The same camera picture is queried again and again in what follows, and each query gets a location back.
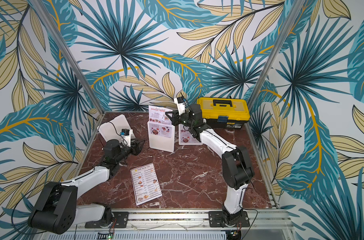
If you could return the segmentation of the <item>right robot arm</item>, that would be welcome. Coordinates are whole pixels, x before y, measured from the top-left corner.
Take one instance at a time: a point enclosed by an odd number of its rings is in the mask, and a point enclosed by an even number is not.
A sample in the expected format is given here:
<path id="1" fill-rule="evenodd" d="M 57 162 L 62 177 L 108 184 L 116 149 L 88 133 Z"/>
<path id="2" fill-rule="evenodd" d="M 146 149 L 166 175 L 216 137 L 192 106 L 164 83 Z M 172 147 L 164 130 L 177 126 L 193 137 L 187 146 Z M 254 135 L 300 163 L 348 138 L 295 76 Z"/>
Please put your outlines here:
<path id="1" fill-rule="evenodd" d="M 175 111 L 165 112 L 172 125 L 187 127 L 190 134 L 212 149 L 222 159 L 223 178 L 227 184 L 227 195 L 222 207 L 222 222 L 232 227 L 243 215 L 243 200 L 248 185 L 255 175 L 250 154 L 246 147 L 238 147 L 220 135 L 206 123 L 200 105 L 186 107 L 178 104 Z"/>

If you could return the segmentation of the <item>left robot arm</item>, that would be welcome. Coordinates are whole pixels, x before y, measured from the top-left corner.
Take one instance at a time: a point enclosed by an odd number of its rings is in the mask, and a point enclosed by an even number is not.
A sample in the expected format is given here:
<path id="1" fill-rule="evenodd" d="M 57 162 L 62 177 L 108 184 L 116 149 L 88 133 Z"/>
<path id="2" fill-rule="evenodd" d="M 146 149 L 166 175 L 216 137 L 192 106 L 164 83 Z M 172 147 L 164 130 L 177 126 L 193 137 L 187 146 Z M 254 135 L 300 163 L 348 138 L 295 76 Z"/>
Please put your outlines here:
<path id="1" fill-rule="evenodd" d="M 46 183 L 28 218 L 28 226 L 58 235 L 79 224 L 111 227 L 115 219 L 109 205 L 78 206 L 77 200 L 97 185 L 114 178 L 120 163 L 130 155 L 139 155 L 144 143 L 144 140 L 131 140 L 125 145 L 118 140 L 109 140 L 103 148 L 100 163 L 91 170 L 61 183 Z"/>

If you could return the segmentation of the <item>pink menu sheet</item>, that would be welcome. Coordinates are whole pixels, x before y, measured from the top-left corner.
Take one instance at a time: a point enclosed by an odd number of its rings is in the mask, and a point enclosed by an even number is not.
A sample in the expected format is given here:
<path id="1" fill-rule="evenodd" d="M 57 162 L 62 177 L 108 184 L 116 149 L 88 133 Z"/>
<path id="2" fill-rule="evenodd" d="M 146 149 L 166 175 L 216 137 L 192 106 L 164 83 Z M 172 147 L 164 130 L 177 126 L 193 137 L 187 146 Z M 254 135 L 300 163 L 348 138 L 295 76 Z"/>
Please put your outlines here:
<path id="1" fill-rule="evenodd" d="M 166 116 L 166 112 L 170 112 L 171 109 L 149 106 L 148 116 L 148 129 L 151 135 L 172 138 L 174 136 L 174 126 L 171 124 L 171 120 Z"/>

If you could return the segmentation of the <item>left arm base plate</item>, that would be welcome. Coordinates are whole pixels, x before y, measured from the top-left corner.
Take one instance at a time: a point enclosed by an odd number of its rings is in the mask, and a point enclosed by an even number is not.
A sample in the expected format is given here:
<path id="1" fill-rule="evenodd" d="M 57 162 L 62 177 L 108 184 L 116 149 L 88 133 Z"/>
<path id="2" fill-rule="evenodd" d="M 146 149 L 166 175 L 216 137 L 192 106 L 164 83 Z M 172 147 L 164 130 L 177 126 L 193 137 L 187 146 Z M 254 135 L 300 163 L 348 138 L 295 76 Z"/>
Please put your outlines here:
<path id="1" fill-rule="evenodd" d="M 104 214 L 102 219 L 85 223 L 86 229 L 124 229 L 128 222 L 128 212 L 111 212 Z"/>

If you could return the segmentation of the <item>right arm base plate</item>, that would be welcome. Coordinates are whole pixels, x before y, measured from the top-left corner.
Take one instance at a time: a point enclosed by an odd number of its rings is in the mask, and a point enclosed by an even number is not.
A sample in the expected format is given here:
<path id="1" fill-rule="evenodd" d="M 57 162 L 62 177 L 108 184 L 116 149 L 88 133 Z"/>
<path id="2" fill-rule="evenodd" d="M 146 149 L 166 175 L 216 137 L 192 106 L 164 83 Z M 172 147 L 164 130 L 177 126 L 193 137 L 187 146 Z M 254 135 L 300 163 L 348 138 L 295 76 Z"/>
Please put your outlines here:
<path id="1" fill-rule="evenodd" d="M 227 210 L 209 211 L 209 224 L 211 228 L 235 228 L 249 227 L 250 218 L 244 210 L 240 210 L 235 214 L 229 214 Z"/>

